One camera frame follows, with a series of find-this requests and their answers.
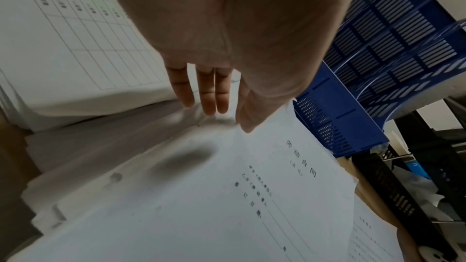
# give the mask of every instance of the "black desk organizer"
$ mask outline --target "black desk organizer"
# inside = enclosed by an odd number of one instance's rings
[[[409,151],[442,191],[456,213],[462,220],[466,220],[465,163],[450,143],[437,137],[417,112],[396,119],[395,122]],[[391,148],[389,153],[392,157],[398,156]],[[369,152],[355,154],[352,161],[418,246],[437,249],[450,261],[458,257],[442,233],[377,154],[369,154]],[[403,166],[404,163],[401,159],[397,159],[393,160],[393,164]]]

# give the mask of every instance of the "hand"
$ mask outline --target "hand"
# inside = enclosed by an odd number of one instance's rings
[[[232,69],[241,72],[236,120],[251,132],[306,89],[351,0],[119,0],[162,55],[185,106],[186,64],[196,65],[206,114],[228,110]]]

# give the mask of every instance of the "wooden desk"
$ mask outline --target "wooden desk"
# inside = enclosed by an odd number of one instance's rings
[[[7,185],[0,186],[3,195],[1,207],[4,208],[0,212],[0,236],[5,237],[0,238],[0,260],[23,241],[38,234],[30,224],[33,213],[19,200],[26,183],[39,175],[25,152],[24,137],[28,134],[30,133],[10,125],[0,112],[0,160],[3,162],[0,165],[0,179],[8,180],[0,181]],[[380,218],[398,228],[398,241],[405,262],[421,262],[417,245],[364,176],[351,161],[341,158],[338,162],[348,173],[359,179],[356,194]]]
[[[356,195],[360,197],[361,200],[363,200],[363,202],[366,203],[366,205],[368,205],[369,208],[380,218],[398,228],[398,243],[401,247],[401,251],[403,252],[405,262],[422,262],[417,250],[417,245],[411,235],[390,211],[388,206],[382,201],[380,196],[372,188],[369,182],[367,182],[361,172],[359,172],[354,164],[346,158],[339,158],[338,163],[340,163],[340,166],[342,166],[348,173],[359,180],[356,187]]]

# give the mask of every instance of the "paper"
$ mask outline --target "paper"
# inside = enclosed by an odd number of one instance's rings
[[[162,57],[116,0],[0,3],[0,69],[33,112],[108,115],[175,98]]]
[[[326,151],[307,154],[318,150],[310,133],[279,122],[247,135],[231,119],[202,121],[60,200],[57,219],[75,221],[10,260],[344,260],[356,184]]]
[[[359,197],[354,198],[354,227],[347,262],[401,262],[397,228],[380,219]]]

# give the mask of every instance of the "blank line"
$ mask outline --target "blank line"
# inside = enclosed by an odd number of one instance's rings
[[[266,227],[268,233],[270,233],[270,236],[273,238],[273,240],[277,243],[278,247],[281,249],[282,247],[280,246],[280,244],[277,242],[277,240],[273,237],[272,233],[270,232],[270,230],[268,230],[266,224],[262,221],[262,224]]]
[[[270,214],[270,216],[272,216],[272,219],[273,221],[275,221],[275,223],[277,223],[278,227],[280,228],[280,230],[283,232],[283,234],[286,236],[286,238],[290,241],[291,245],[295,248],[295,250],[298,252],[298,254],[301,256],[301,258],[307,262],[307,260],[301,255],[300,251],[295,247],[295,245],[293,244],[293,242],[290,240],[290,238],[286,235],[286,233],[283,231],[282,227],[280,226],[280,224],[278,224],[278,222],[275,220],[275,218],[273,217],[272,213],[267,210],[268,213]]]
[[[296,232],[296,234],[300,237],[300,239],[302,240],[302,242],[306,245],[306,247],[314,254],[314,252],[311,250],[311,248],[307,245],[307,243],[304,241],[304,239],[300,236],[300,234],[296,231],[296,229],[293,227],[293,225],[291,225],[290,221],[288,220],[288,218],[286,218],[285,214],[283,214],[283,212],[280,210],[280,208],[277,206],[277,204],[275,203],[274,200],[272,200],[272,202],[275,204],[275,206],[277,207],[277,209],[280,211],[280,213],[282,213],[283,217],[285,217],[286,221],[288,222],[288,224],[291,226],[291,228]]]

